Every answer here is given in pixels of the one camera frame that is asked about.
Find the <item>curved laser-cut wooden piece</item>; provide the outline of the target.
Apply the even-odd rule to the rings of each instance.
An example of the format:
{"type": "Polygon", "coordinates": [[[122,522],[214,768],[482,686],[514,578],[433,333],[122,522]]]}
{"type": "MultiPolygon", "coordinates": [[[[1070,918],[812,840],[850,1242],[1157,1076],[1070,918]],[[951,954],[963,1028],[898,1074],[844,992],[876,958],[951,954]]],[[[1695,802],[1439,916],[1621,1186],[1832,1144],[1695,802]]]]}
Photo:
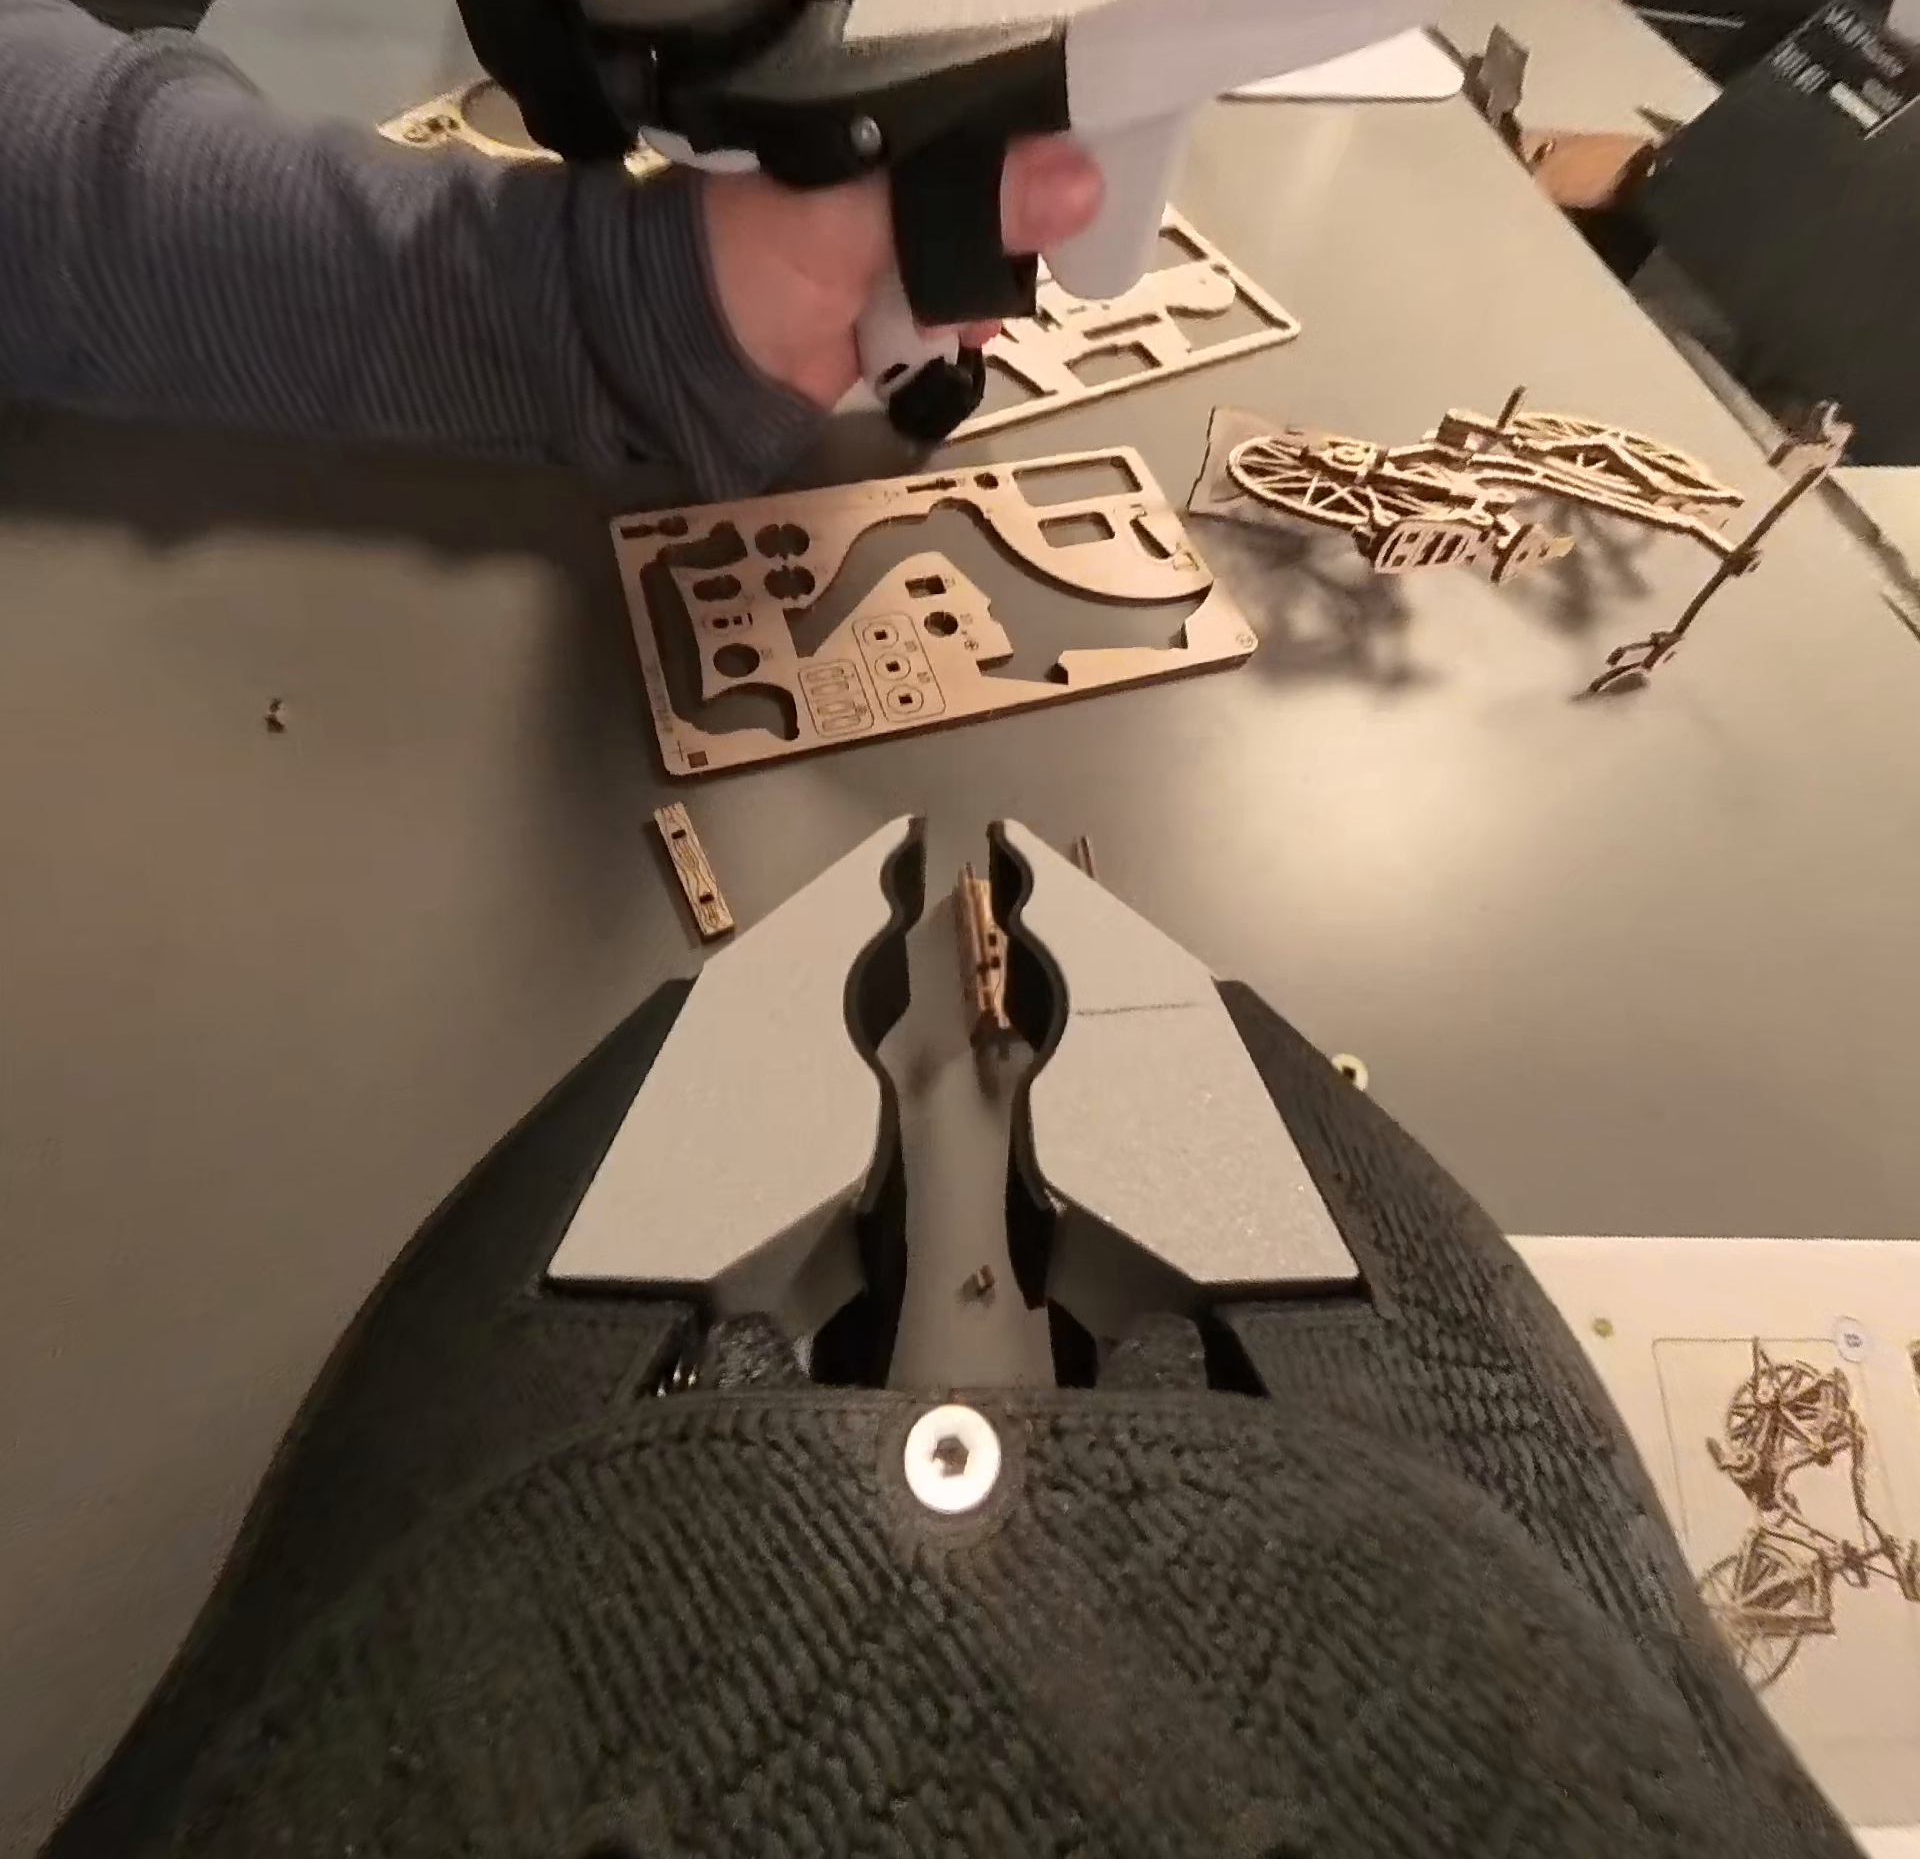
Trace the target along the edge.
{"type": "Polygon", "coordinates": [[[1187,516],[1242,528],[1288,524],[1346,536],[1375,576],[1478,566],[1507,582],[1566,558],[1573,536],[1536,518],[1552,502],[1727,552],[1743,496],[1688,452],[1588,417],[1452,409],[1422,440],[1384,446],[1277,428],[1214,409],[1187,516]]]}

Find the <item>wooden sheet with empty cut-outs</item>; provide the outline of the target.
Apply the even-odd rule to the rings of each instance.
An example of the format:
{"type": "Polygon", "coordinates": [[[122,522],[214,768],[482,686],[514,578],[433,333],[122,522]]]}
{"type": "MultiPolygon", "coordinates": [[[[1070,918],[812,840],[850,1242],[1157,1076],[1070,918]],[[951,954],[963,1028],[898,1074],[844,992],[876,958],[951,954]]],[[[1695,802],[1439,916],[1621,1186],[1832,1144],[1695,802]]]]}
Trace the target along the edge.
{"type": "Polygon", "coordinates": [[[1042,275],[1036,313],[986,349],[979,407],[954,432],[1019,428],[1293,343],[1301,325],[1183,215],[1161,215],[1147,271],[1091,301],[1042,275]]]}

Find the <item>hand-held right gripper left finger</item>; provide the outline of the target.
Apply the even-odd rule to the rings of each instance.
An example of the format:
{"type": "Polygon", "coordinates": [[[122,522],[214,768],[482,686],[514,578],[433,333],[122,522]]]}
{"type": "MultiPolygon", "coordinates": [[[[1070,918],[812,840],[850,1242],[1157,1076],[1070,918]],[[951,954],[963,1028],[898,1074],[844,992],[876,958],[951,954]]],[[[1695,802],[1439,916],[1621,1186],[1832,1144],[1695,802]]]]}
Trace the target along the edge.
{"type": "Polygon", "coordinates": [[[887,1336],[903,1280],[900,1096],[922,816],[830,864],[691,984],[545,1264],[810,1336],[887,1336]]]}

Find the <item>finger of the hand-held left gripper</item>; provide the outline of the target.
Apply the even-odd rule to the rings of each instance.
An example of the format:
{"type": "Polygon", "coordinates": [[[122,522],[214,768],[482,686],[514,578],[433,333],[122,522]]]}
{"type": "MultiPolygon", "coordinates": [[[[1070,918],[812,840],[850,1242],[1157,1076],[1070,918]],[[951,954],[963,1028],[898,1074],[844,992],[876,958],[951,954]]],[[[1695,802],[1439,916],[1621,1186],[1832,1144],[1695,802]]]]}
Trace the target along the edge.
{"type": "Polygon", "coordinates": [[[1447,0],[851,0],[851,47],[1043,33],[1063,45],[1070,129],[1187,117],[1238,87],[1430,27],[1447,0]]]}
{"type": "Polygon", "coordinates": [[[1034,119],[1063,133],[1097,171],[1101,199],[1090,225],[1037,255],[1048,277],[1081,301],[1113,301],[1147,271],[1168,197],[1191,133],[1191,99],[1123,125],[1074,127],[1066,105],[1034,119]]]}

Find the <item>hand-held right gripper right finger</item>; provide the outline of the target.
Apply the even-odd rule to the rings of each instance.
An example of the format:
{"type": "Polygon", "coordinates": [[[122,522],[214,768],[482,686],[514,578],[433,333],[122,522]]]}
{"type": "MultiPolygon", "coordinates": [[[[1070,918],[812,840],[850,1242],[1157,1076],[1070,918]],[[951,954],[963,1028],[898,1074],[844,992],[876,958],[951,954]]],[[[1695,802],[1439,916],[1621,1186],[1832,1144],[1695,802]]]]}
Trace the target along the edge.
{"type": "Polygon", "coordinates": [[[1026,1306],[1112,1340],[1153,1312],[1358,1296],[1207,964],[1018,820],[987,838],[1004,1006],[1031,1052],[1008,1194],[1026,1306]]]}

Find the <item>wooden sheet with round cut-out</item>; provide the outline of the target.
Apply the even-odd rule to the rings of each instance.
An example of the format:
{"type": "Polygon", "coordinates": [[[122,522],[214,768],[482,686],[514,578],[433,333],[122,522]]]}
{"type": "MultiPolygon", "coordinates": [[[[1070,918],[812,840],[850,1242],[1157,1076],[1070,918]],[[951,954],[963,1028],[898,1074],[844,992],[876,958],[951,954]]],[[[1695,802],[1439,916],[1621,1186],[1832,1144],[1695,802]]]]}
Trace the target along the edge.
{"type": "Polygon", "coordinates": [[[535,145],[514,99],[487,77],[464,83],[387,119],[377,133],[387,143],[412,151],[461,147],[495,163],[562,163],[556,153],[535,145]]]}

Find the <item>paper instruction booklet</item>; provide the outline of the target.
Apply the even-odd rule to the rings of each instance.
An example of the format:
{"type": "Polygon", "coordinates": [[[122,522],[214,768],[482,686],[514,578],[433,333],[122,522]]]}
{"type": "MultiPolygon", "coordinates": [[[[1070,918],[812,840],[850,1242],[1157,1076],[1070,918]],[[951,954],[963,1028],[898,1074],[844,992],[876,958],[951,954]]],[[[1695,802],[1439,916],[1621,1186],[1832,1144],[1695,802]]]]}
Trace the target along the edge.
{"type": "Polygon", "coordinates": [[[1515,1246],[1738,1672],[1866,1854],[1915,1856],[1915,1244],[1515,1246]]]}

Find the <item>person's left forearm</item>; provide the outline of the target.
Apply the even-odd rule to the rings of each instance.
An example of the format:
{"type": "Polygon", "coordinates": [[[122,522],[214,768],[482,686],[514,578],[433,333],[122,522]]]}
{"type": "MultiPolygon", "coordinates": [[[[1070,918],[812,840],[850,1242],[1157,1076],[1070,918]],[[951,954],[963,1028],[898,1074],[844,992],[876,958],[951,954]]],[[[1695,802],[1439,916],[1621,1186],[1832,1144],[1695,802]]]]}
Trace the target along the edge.
{"type": "Polygon", "coordinates": [[[753,492],[851,389],[722,309],[702,187],[404,151],[180,33],[3,0],[3,403],[753,492]]]}

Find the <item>wooden puzzle block assembly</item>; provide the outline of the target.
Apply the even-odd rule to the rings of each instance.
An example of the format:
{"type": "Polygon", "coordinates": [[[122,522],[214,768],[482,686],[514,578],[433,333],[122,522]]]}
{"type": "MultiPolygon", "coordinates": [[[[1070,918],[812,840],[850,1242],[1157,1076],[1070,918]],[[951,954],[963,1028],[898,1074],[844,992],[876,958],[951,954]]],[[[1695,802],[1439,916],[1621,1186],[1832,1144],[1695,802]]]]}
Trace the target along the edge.
{"type": "Polygon", "coordinates": [[[954,882],[951,914],[961,1008],[969,1046],[1004,1054],[1015,1028],[1005,1010],[1005,936],[996,918],[993,888],[969,862],[954,882]]]}

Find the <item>upright wooden part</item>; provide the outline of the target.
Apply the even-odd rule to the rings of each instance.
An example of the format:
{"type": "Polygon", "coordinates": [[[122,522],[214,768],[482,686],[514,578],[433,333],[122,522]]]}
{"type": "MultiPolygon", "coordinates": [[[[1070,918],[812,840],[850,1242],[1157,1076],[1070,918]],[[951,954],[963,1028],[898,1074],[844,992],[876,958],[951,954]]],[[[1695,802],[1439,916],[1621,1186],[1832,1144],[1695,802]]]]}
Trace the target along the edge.
{"type": "Polygon", "coordinates": [[[1504,27],[1492,27],[1485,47],[1465,63],[1461,95],[1488,129],[1505,145],[1520,151],[1523,77],[1528,51],[1504,27]]]}

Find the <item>wooden sheet with slotted cut-outs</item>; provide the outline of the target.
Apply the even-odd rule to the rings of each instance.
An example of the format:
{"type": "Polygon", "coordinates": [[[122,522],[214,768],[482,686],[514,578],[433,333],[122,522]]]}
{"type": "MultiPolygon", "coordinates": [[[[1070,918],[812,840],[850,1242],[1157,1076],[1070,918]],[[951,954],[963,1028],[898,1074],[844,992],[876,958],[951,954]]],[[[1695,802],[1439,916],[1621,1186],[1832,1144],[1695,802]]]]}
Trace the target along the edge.
{"type": "Polygon", "coordinates": [[[1131,448],[607,526],[677,780],[1229,672],[1257,652],[1131,448]]]}

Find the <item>person's left hand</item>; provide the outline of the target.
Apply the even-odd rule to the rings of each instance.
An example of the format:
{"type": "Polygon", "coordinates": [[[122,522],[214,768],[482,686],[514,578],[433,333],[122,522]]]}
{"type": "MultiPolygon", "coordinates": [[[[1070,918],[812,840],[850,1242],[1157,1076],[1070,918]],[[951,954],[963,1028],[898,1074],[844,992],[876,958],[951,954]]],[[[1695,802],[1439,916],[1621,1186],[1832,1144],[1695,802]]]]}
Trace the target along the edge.
{"type": "MultiPolygon", "coordinates": [[[[856,331],[896,267],[885,177],[798,193],[760,175],[693,189],[714,303],[737,355],[817,413],[861,381],[856,331]]],[[[1046,255],[1096,219],[1099,169],[1063,139],[1014,145],[999,179],[1002,245],[1046,255]]]]}

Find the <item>black box with white label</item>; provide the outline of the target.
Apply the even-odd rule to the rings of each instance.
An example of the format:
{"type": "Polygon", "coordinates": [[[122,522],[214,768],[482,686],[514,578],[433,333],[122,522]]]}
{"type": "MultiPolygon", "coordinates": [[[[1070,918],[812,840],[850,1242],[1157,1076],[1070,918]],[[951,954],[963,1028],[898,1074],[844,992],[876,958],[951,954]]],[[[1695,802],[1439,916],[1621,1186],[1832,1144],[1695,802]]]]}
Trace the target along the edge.
{"type": "Polygon", "coordinates": [[[1917,460],[1917,57],[1828,0],[1686,123],[1643,221],[1766,385],[1834,401],[1867,466],[1917,460]]]}

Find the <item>brown cardboard pieces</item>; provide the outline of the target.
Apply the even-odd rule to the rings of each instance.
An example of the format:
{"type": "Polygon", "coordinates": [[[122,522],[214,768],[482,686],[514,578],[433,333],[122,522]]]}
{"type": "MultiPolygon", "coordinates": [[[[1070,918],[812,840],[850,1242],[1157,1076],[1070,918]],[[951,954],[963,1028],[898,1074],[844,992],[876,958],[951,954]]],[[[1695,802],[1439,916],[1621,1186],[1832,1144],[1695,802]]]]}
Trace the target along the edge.
{"type": "Polygon", "coordinates": [[[1521,127],[1514,153],[1556,211],[1614,213],[1639,193],[1672,133],[1674,125],[1657,117],[1637,133],[1521,127]]]}

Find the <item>long wooden stand part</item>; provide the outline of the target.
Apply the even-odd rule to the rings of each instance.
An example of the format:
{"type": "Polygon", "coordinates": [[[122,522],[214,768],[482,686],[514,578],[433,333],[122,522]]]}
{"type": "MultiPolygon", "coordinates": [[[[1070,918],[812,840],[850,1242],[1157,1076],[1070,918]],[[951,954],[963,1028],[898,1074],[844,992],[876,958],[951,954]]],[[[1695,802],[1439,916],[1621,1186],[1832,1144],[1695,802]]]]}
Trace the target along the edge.
{"type": "Polygon", "coordinates": [[[1681,646],[1718,594],[1761,564],[1776,528],[1782,526],[1804,498],[1812,496],[1812,492],[1834,474],[1852,438],[1852,423],[1841,417],[1836,403],[1821,401],[1807,409],[1806,417],[1795,428],[1787,430],[1768,460],[1768,466],[1782,482],[1774,500],[1755,522],[1741,532],[1732,548],[1721,554],[1711,574],[1674,624],[1614,648],[1605,656],[1600,672],[1583,686],[1582,698],[1617,696],[1645,686],[1653,672],[1681,646]]]}

